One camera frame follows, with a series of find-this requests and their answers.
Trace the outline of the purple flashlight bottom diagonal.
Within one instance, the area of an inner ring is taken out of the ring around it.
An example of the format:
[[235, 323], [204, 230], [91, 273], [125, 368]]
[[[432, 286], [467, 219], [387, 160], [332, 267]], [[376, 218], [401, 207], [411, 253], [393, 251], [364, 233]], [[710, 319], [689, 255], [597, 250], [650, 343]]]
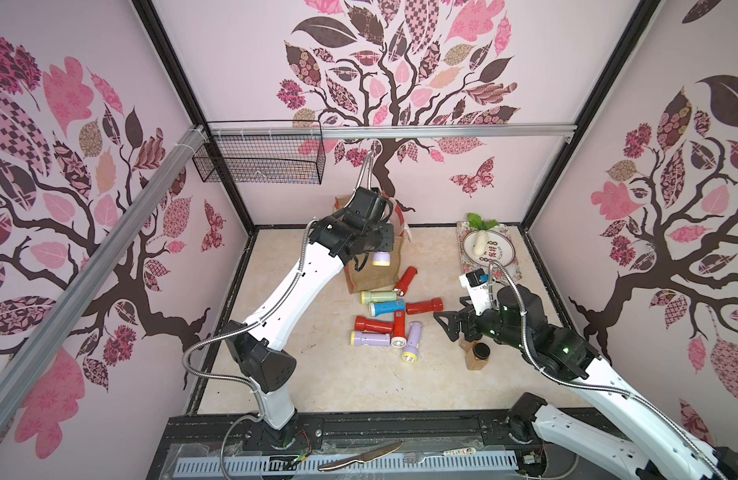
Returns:
[[374, 252], [372, 256], [372, 265], [378, 267], [388, 267], [391, 265], [390, 252]]

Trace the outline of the purple flashlight horizontal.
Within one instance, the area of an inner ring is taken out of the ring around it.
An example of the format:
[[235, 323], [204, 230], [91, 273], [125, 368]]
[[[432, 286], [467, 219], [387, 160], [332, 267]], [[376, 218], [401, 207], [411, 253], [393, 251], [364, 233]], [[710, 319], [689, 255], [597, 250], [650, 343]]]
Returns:
[[389, 347], [391, 337], [389, 334], [353, 331], [351, 333], [350, 344], [352, 346]]

